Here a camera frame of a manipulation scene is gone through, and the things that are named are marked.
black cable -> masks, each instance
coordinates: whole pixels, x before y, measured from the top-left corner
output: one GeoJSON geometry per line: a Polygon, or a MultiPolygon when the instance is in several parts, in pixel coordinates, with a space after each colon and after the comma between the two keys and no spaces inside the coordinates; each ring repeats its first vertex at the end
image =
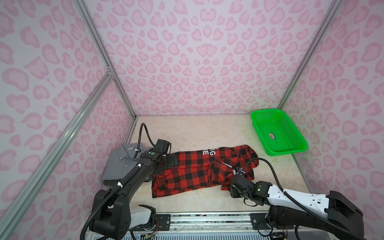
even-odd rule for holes
{"type": "MultiPolygon", "coordinates": [[[[140,169],[140,166],[137,166],[135,171],[128,176],[128,178],[126,180],[124,180],[123,182],[121,182],[121,184],[124,186],[125,184],[127,184],[129,182],[129,180],[131,180],[135,175],[136,173],[139,171],[140,169]]],[[[95,208],[95,210],[89,215],[88,217],[88,220],[85,222],[81,232],[80,232],[80,240],[85,240],[85,233],[89,227],[89,225],[91,224],[91,221],[94,219],[96,213],[102,208],[104,207],[104,205],[111,199],[111,197],[116,194],[118,191],[120,191],[121,189],[121,186],[118,186],[116,187],[115,189],[113,189],[112,191],[110,191],[108,193],[108,195],[99,203],[99,205],[97,205],[97,207],[95,208]]]]}
{"type": "Polygon", "coordinates": [[[108,239],[109,237],[107,237],[107,236],[104,236],[104,237],[101,237],[101,238],[99,238],[99,239],[96,239],[96,240],[106,240],[106,239],[108,239]]]}
{"type": "Polygon", "coordinates": [[[131,237],[132,237],[132,239],[133,239],[133,240],[136,240],[135,235],[133,235],[133,231],[131,230],[130,232],[131,232],[131,237]]]}
{"type": "Polygon", "coordinates": [[[245,205],[250,206],[250,207],[255,207],[255,206],[257,206],[257,204],[255,204],[255,205],[248,205],[248,204],[246,204],[246,203],[245,203],[245,198],[244,198],[243,202],[244,202],[245,205]]]}
{"type": "MultiPolygon", "coordinates": [[[[151,137],[149,136],[147,126],[145,125],[145,123],[142,123],[140,126],[140,131],[139,131],[139,140],[137,141],[137,149],[140,149],[141,132],[143,131],[143,127],[145,128],[145,132],[147,133],[147,137],[148,137],[149,142],[152,144],[152,146],[155,146],[155,144],[151,140],[151,137]]],[[[138,153],[139,153],[139,151],[136,151],[135,156],[133,158],[136,158],[138,153]]]]}
{"type": "Polygon", "coordinates": [[[263,235],[263,234],[260,232],[260,230],[259,230],[259,224],[262,223],[262,222],[265,222],[265,224],[266,224],[266,221],[260,221],[260,222],[257,222],[257,224],[256,224],[256,230],[259,232],[259,234],[260,234],[261,236],[263,236],[263,237],[269,237],[269,236],[272,234],[272,232],[273,232],[273,227],[271,227],[271,231],[268,233],[268,235],[263,235]]]}
{"type": "Polygon", "coordinates": [[[295,235],[296,235],[297,240],[300,240],[299,233],[297,232],[298,229],[299,229],[299,225],[296,225],[295,226],[295,235]]]}
{"type": "Polygon", "coordinates": [[[250,164],[251,162],[256,161],[256,160],[261,160],[261,161],[266,162],[266,163],[268,164],[269,168],[270,168],[271,171],[272,171],[273,177],[275,178],[276,185],[279,187],[279,189],[280,189],[281,191],[284,191],[283,187],[281,186],[281,184],[280,184],[280,182],[279,182],[279,179],[277,178],[277,175],[276,175],[276,173],[275,173],[275,170],[273,169],[273,167],[272,167],[272,165],[269,163],[269,161],[267,161],[266,159],[261,158],[261,157],[255,157],[255,158],[252,158],[251,160],[249,160],[249,162],[247,162],[247,164],[244,166],[243,169],[245,170],[245,168],[248,166],[248,164],[250,164]]]}
{"type": "Polygon", "coordinates": [[[352,237],[354,237],[355,239],[359,239],[359,240],[367,240],[365,239],[364,237],[362,236],[359,236],[357,235],[356,233],[353,233],[351,231],[349,231],[348,229],[345,229],[345,228],[342,228],[342,227],[339,227],[337,226],[336,224],[328,221],[328,219],[325,219],[321,216],[319,216],[318,214],[312,212],[311,210],[309,210],[308,208],[306,208],[305,206],[303,206],[301,203],[299,203],[298,201],[296,201],[291,195],[289,195],[289,193],[287,193],[286,191],[284,191],[283,187],[281,186],[280,182],[279,182],[279,179],[277,178],[277,175],[275,173],[275,170],[273,169],[272,165],[269,163],[269,161],[263,159],[263,158],[260,158],[260,157],[256,157],[254,159],[251,159],[249,162],[247,162],[247,164],[245,165],[244,169],[247,167],[247,165],[250,163],[250,162],[253,162],[255,160],[261,160],[261,161],[264,161],[268,164],[269,168],[271,169],[272,171],[272,174],[273,174],[273,177],[275,178],[275,181],[276,181],[276,184],[277,186],[279,187],[279,189],[283,192],[284,195],[287,196],[287,198],[289,198],[294,204],[296,204],[298,207],[300,207],[301,209],[303,209],[304,211],[306,211],[307,213],[313,215],[314,217],[316,217],[317,219],[325,222],[326,224],[328,224],[329,226],[331,227],[334,227],[336,229],[338,229],[339,231],[342,231],[344,232],[345,234],[348,234],[352,237]]]}

clothing label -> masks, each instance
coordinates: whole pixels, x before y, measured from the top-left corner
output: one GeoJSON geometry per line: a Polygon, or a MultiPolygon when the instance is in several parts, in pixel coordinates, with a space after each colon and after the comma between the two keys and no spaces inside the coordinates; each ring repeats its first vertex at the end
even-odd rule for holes
{"type": "Polygon", "coordinates": [[[269,134],[269,137],[273,140],[273,139],[276,139],[275,135],[273,133],[270,133],[269,134]]]}
{"type": "Polygon", "coordinates": [[[209,154],[211,156],[216,155],[215,149],[203,150],[203,155],[209,154]]]}

black arm segment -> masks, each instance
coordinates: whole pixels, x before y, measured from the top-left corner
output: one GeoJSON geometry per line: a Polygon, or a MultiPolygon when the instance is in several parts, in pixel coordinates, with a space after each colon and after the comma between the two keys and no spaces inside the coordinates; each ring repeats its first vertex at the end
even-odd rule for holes
{"type": "MultiPolygon", "coordinates": [[[[169,142],[159,139],[153,149],[140,155],[138,159],[138,164],[141,164],[140,169],[134,174],[132,179],[97,212],[94,220],[89,225],[91,231],[113,239],[122,239],[125,236],[131,225],[129,202],[136,190],[148,176],[154,173],[155,169],[164,170],[166,167],[173,167],[175,165],[174,161],[169,161],[169,158],[164,157],[168,151],[168,147],[169,142]]],[[[136,171],[136,168],[132,169],[121,182],[128,179],[134,171],[136,171]]],[[[118,188],[118,186],[114,186],[108,191],[100,190],[95,195],[92,211],[114,188],[118,188]]]]}

red plaid shirt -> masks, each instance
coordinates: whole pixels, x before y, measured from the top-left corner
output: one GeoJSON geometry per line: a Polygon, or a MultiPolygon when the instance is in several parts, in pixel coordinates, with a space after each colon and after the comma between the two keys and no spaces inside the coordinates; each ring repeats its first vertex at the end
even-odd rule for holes
{"type": "MultiPolygon", "coordinates": [[[[153,198],[217,185],[222,185],[221,190],[229,190],[234,169],[243,168],[249,160],[257,157],[256,152],[247,145],[174,154],[179,164],[153,176],[153,198]]],[[[253,180],[252,169],[258,165],[258,160],[250,163],[244,169],[245,177],[253,180]]]]}

beige floor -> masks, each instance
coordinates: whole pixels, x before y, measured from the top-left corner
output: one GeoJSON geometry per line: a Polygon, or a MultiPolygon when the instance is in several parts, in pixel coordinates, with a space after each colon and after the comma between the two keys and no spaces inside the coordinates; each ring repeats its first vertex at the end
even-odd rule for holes
{"type": "MultiPolygon", "coordinates": [[[[156,116],[139,117],[132,141],[139,136],[140,124],[144,122],[151,139],[165,139],[172,143],[172,152],[235,147],[247,144],[259,157],[271,162],[280,183],[286,189],[308,192],[305,182],[291,155],[270,157],[266,155],[256,132],[252,128],[249,115],[231,116],[156,116]]],[[[142,143],[149,146],[145,133],[142,143]]],[[[255,180],[272,182],[273,175],[264,162],[253,169],[255,180]]],[[[243,199],[231,198],[229,191],[221,191],[221,186],[193,190],[168,197],[152,198],[151,183],[143,183],[131,200],[130,207],[146,204],[157,212],[222,212],[222,211],[260,211],[268,206],[249,207],[243,199]]]]}

